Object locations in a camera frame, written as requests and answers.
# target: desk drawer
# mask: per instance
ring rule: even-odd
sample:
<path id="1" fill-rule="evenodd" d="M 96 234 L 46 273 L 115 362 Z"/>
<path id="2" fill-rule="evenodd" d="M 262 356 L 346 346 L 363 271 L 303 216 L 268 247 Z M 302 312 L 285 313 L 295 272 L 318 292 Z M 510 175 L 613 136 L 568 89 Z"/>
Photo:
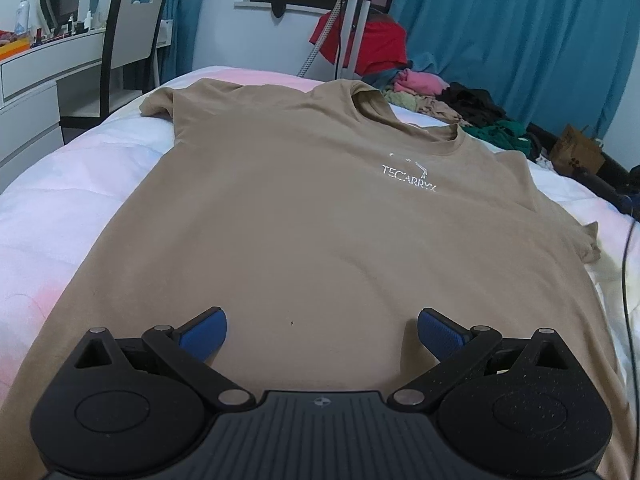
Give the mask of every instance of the desk drawer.
<path id="1" fill-rule="evenodd" d="M 60 121 L 56 84 L 0 108 L 0 164 L 15 150 Z"/>
<path id="2" fill-rule="evenodd" d="M 30 144 L 20 153 L 17 153 L 13 158 L 2 164 L 2 166 L 0 166 L 0 193 L 20 176 L 24 170 L 30 168 L 43 156 L 49 155 L 49 153 L 54 152 L 62 145 L 62 130 L 60 126 L 56 126 L 49 133 L 40 137 L 33 144 Z"/>
<path id="3" fill-rule="evenodd" d="M 102 59 L 104 34 L 74 36 L 37 47 L 0 66 L 2 95 L 7 100 L 38 83 Z"/>

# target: chair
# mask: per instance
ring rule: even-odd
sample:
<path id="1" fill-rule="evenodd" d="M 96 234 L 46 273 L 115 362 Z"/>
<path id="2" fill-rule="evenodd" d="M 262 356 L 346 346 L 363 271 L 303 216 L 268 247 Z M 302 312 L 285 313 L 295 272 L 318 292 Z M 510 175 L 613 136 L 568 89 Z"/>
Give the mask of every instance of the chair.
<path id="1" fill-rule="evenodd" d="M 151 71 L 166 0 L 111 0 L 102 48 L 100 86 L 61 104 L 60 126 L 87 130 L 153 89 Z M 114 88 L 112 70 L 142 64 L 136 89 Z"/>

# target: white comforter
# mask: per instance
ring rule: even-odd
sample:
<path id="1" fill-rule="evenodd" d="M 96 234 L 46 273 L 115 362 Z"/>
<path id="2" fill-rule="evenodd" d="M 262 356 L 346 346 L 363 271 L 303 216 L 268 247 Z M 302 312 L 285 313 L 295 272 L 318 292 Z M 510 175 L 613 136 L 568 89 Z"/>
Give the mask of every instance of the white comforter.
<path id="1" fill-rule="evenodd" d="M 318 82 L 211 67 L 168 83 L 184 88 L 203 77 L 240 84 L 280 84 L 308 91 Z M 0 195 L 0 404 L 60 294 L 117 209 L 174 143 L 172 124 L 142 118 L 140 100 L 51 153 Z M 394 107 L 400 120 L 430 126 L 426 116 Z M 538 189 L 581 223 L 598 221 L 602 258 L 589 266 L 609 319 L 623 375 L 630 361 L 622 310 L 621 264 L 630 218 L 577 182 L 530 163 Z M 628 258 L 628 298 L 640 348 L 640 228 Z M 631 381 L 627 382 L 631 395 Z"/>

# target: green clothing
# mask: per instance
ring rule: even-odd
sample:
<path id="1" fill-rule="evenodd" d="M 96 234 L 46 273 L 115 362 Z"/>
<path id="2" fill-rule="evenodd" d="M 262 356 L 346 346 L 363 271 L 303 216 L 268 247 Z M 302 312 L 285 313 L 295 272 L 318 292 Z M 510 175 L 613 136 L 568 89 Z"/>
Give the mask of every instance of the green clothing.
<path id="1" fill-rule="evenodd" d="M 418 99 L 417 96 L 409 94 L 409 92 L 394 92 L 391 89 L 387 89 L 382 92 L 386 102 L 401 108 L 406 108 L 411 112 L 418 111 Z"/>
<path id="2" fill-rule="evenodd" d="M 517 150 L 526 156 L 531 152 L 531 140 L 525 137 L 527 131 L 516 121 L 496 121 L 484 128 L 463 126 L 463 130 L 476 139 L 485 140 L 504 150 Z"/>

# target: metal pole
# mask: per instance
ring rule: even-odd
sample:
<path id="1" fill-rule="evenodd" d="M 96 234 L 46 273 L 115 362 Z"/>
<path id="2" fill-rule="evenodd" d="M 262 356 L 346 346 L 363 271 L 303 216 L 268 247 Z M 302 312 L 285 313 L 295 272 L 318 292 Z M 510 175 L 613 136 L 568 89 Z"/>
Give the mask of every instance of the metal pole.
<path id="1" fill-rule="evenodd" d="M 344 12 L 344 21 L 342 22 L 342 30 L 340 31 L 340 59 L 338 63 L 338 79 L 342 77 L 342 67 L 349 46 L 349 38 L 351 36 L 351 26 L 356 15 L 356 6 L 358 0 L 347 0 L 347 9 Z"/>
<path id="2" fill-rule="evenodd" d="M 344 73 L 345 79 L 353 79 L 354 77 L 356 63 L 358 62 L 358 54 L 360 53 L 360 46 L 362 45 L 362 37 L 364 36 L 364 27 L 367 25 L 367 18 L 369 17 L 370 6 L 371 0 L 362 0 L 360 17 L 358 18 L 358 27 L 356 28 L 356 35 L 353 38 L 353 48 L 351 49 L 349 66 L 347 67 L 347 72 Z"/>

